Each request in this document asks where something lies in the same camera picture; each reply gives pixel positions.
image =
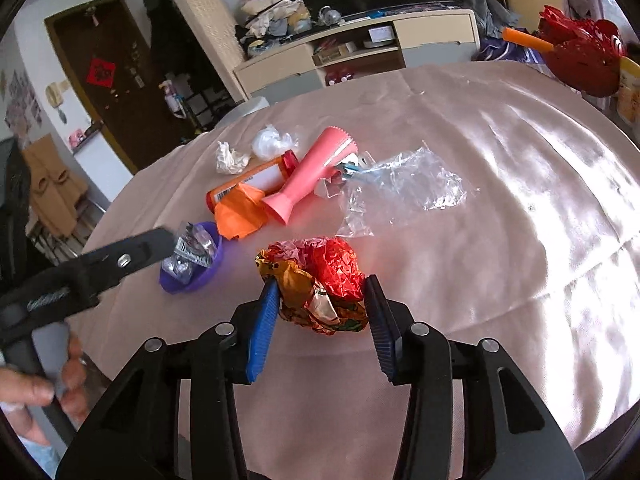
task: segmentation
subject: wooden door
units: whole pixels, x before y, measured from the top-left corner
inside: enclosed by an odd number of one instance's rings
[[[72,82],[81,86],[134,170],[142,170],[183,139],[193,138],[194,127],[176,118],[164,102],[158,88],[164,76],[153,65],[123,1],[100,3],[94,9],[56,18],[52,28],[66,66],[74,72]],[[115,65],[110,88],[95,84],[95,78],[94,84],[87,81],[92,61],[97,60]],[[99,75],[108,79],[104,70]]]

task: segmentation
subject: tv stand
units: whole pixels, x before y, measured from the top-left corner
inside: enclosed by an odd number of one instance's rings
[[[373,27],[391,25],[394,44],[364,48]],[[314,49],[327,38],[354,41],[358,49],[343,58],[314,62]],[[447,9],[408,12],[371,20],[346,22],[276,47],[234,70],[249,97],[265,97],[270,104],[326,87],[328,72],[347,66],[363,77],[429,63],[469,61],[480,47],[472,10]]]

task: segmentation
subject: pink funnel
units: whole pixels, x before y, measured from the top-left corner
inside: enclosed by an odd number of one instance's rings
[[[331,177],[336,164],[357,152],[347,132],[334,126],[325,128],[280,192],[262,199],[265,209],[286,225],[293,206],[314,190],[318,180]]]

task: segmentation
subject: screw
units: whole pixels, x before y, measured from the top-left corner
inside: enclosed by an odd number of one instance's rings
[[[157,337],[152,337],[151,339],[147,339],[145,343],[145,350],[147,352],[156,352],[157,350],[162,348],[162,340]]]
[[[216,334],[221,336],[232,335],[234,330],[235,327],[231,323],[220,323],[216,326]]]
[[[130,263],[131,263],[131,256],[129,256],[128,254],[123,254],[121,257],[118,258],[118,266],[121,269],[124,269]]]
[[[494,354],[500,349],[500,344],[495,339],[485,339],[482,341],[482,348]]]
[[[419,336],[427,335],[429,333],[429,326],[426,323],[414,323],[411,325],[411,332]]]

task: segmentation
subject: orange box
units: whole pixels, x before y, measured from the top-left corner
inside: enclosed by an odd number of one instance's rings
[[[298,166],[298,158],[291,150],[283,155],[239,174],[233,180],[225,182],[207,193],[207,207],[213,213],[222,197],[239,182],[260,189],[265,195],[276,193]]]

